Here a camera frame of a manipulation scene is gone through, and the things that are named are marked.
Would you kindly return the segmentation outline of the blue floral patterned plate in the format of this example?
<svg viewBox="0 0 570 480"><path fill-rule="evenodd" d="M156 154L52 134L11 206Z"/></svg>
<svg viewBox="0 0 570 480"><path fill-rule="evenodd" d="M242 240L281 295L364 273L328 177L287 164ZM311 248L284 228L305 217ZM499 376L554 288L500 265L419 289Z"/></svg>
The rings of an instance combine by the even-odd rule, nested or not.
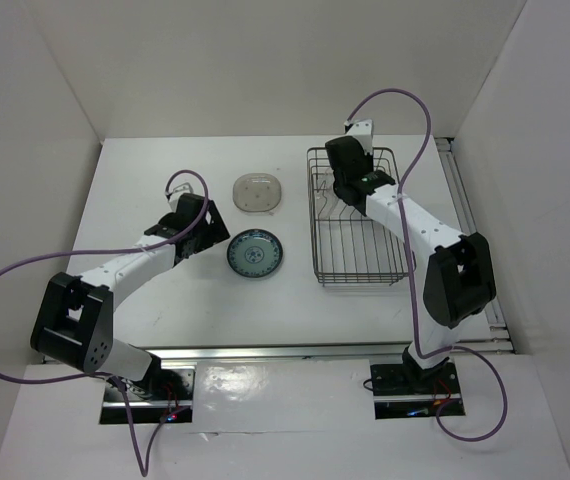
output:
<svg viewBox="0 0 570 480"><path fill-rule="evenodd" d="M284 259L280 240L263 229L248 229L234 236L226 250L229 267L239 276L261 279L274 274Z"/></svg>

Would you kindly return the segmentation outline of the smoky square glass plate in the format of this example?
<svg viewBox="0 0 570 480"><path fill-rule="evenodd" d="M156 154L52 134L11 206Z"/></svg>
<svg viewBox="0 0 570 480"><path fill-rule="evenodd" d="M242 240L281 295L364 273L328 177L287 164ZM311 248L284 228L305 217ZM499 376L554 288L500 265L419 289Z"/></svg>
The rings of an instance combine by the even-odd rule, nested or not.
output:
<svg viewBox="0 0 570 480"><path fill-rule="evenodd" d="M282 185L271 174L245 174L235 181L232 200L239 210L246 213L270 212L281 203Z"/></svg>

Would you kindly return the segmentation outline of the clear textured glass plate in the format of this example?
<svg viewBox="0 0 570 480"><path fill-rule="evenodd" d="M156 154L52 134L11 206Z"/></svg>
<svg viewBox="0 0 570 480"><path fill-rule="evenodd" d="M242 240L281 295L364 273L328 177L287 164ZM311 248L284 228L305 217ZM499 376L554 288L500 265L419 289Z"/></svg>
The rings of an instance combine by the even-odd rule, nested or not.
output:
<svg viewBox="0 0 570 480"><path fill-rule="evenodd" d="M315 176L316 186L313 188L316 215L319 220L328 220L332 217L338 197L334 192L334 175L327 167L317 172Z"/></svg>

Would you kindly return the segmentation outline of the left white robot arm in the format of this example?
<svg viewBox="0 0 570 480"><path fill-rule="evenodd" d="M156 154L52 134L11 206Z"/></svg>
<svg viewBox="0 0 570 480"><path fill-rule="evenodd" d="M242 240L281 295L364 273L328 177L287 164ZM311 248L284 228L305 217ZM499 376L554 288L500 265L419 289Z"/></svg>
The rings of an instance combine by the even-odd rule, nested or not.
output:
<svg viewBox="0 0 570 480"><path fill-rule="evenodd" d="M141 399L176 382L158 356L114 337L115 312L130 295L229 238L214 201L184 193L171 206L132 252L79 275L59 273L49 280L30 337L33 350L84 374L115 375Z"/></svg>

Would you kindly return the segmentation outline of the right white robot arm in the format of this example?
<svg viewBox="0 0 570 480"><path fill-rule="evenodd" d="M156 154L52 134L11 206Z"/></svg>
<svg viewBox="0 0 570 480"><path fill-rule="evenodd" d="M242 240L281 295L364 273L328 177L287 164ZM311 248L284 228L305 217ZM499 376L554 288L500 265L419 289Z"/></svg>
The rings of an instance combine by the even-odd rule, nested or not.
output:
<svg viewBox="0 0 570 480"><path fill-rule="evenodd" d="M401 379L425 391L449 358L469 318L496 297L486 238L441 222L374 168L373 154L344 135L325 144L333 190L345 204L403 241L408 264L413 340L402 354Z"/></svg>

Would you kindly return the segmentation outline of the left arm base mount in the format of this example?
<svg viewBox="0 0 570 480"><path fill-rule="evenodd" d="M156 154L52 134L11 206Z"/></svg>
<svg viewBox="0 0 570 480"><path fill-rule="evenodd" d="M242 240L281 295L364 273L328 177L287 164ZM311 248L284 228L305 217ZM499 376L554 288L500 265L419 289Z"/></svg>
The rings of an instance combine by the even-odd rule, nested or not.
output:
<svg viewBox="0 0 570 480"><path fill-rule="evenodd" d="M123 380L134 424L154 424L162 415L167 424L188 424L193 419L195 365L179 365L171 369L175 377L156 393L149 393ZM99 423L126 425L125 401L121 391L108 380L103 394Z"/></svg>

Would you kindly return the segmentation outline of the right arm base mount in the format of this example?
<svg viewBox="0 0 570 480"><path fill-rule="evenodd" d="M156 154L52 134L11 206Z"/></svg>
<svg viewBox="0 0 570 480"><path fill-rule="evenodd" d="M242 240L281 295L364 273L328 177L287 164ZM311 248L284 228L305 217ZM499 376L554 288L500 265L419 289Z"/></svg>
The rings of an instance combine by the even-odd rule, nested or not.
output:
<svg viewBox="0 0 570 480"><path fill-rule="evenodd" d="M443 417L465 415L453 362L419 386L409 382L401 364L371 365L362 386L373 394L377 420L435 417L439 408Z"/></svg>

